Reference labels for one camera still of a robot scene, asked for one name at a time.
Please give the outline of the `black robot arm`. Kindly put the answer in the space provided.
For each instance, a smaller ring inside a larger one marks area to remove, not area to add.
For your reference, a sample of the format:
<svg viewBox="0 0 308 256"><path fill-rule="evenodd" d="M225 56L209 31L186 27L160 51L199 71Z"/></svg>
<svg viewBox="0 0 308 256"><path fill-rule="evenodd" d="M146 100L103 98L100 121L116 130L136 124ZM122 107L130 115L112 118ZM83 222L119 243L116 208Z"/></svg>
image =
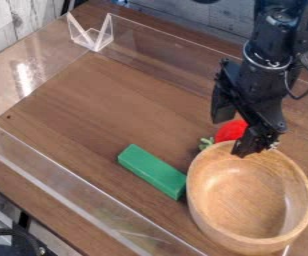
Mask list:
<svg viewBox="0 0 308 256"><path fill-rule="evenodd" d="M243 158L274 148L286 132L282 101L308 95L293 87L308 70L308 0L255 0L254 26L242 48L243 59L221 61L211 95L211 120L239 115L246 122L231 154Z"/></svg>

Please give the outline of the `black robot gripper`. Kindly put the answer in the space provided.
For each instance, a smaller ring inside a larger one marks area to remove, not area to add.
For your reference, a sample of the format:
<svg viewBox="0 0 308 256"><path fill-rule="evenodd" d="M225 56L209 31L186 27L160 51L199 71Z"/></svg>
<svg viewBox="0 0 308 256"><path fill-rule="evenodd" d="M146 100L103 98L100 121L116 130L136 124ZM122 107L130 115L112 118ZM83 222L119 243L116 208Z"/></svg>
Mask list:
<svg viewBox="0 0 308 256"><path fill-rule="evenodd" d="M221 61L214 78L211 120L218 124L239 114L246 121L247 128L231 149L239 158L274 148L286 132L283 77L282 69L261 68L247 61L241 64L229 59Z"/></svg>

